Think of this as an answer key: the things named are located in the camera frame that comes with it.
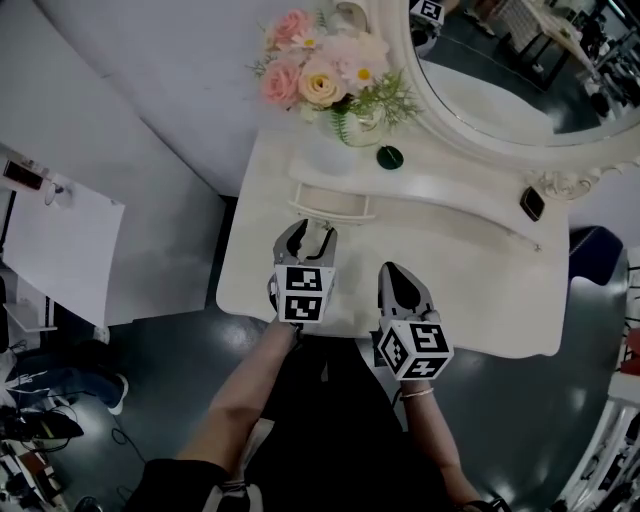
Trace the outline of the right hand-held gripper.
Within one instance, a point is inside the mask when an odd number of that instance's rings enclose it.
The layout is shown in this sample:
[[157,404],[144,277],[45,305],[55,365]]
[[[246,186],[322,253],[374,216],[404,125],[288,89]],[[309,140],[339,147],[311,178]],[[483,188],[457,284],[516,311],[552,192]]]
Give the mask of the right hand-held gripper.
[[427,287],[405,267],[385,262],[378,273],[378,308],[379,328],[372,332],[375,365],[386,366],[397,381],[438,377],[454,348]]

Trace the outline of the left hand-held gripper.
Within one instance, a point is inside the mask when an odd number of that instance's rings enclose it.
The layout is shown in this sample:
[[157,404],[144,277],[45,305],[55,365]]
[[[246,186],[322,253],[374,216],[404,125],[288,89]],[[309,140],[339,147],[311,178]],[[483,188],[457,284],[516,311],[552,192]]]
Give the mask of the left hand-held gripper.
[[319,252],[298,258],[308,220],[289,226],[273,245],[274,273],[267,292],[278,320],[295,325],[322,322],[333,290],[338,233],[330,228]]

